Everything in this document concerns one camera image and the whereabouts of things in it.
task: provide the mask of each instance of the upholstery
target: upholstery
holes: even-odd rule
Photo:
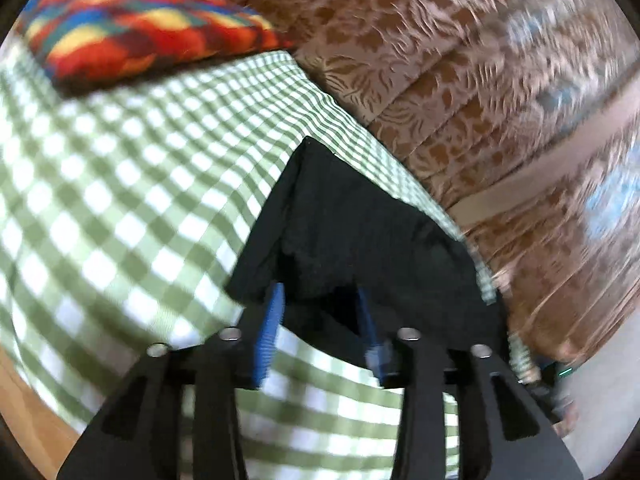
[[[305,136],[463,240],[409,171],[281,50],[68,95],[17,40],[0,65],[2,124],[0,346],[20,390],[77,432],[150,344],[192,346],[235,323],[241,306],[224,287]],[[488,269],[476,265],[482,298],[495,303]],[[388,477],[402,391],[380,389],[368,370],[285,328],[276,347],[261,389],[238,393],[249,478]],[[37,450],[36,412],[20,409],[20,391],[2,402],[5,378],[0,413]],[[454,474],[456,401],[444,399]]]
[[[580,145],[576,128],[639,55],[615,0],[232,1],[286,31],[299,64],[445,208]],[[511,327],[567,361],[638,302],[640,124],[633,111],[610,128],[528,200],[456,217],[510,295]]]

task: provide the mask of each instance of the gingham fabric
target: gingham fabric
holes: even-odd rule
[[[539,378],[540,372],[533,362],[529,347],[514,333],[509,334],[509,355],[511,370],[520,382],[531,383]]]
[[[222,286],[306,135],[462,238],[285,52],[65,98],[18,44],[0,68],[0,342],[63,420],[82,431],[150,343],[237,319]],[[478,282],[493,301],[481,264]],[[262,390],[238,392],[250,476],[388,477],[401,392],[282,328],[276,346]]]

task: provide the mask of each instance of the patterned cushion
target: patterned cushion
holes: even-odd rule
[[[224,285],[305,136],[462,239],[287,52],[71,96],[15,48],[0,66],[0,346],[78,431],[147,345],[196,344],[237,319]],[[481,262],[478,284],[495,301]],[[284,328],[276,346],[262,389],[238,390],[249,478],[389,478],[401,392]],[[456,403],[444,399],[457,475]]]
[[[256,12],[226,0],[30,0],[18,31],[56,81],[115,80],[290,46]]]

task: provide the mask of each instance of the brown patterned sofa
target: brown patterned sofa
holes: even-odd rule
[[[549,356],[638,300],[639,42],[615,0],[233,0],[414,173]]]

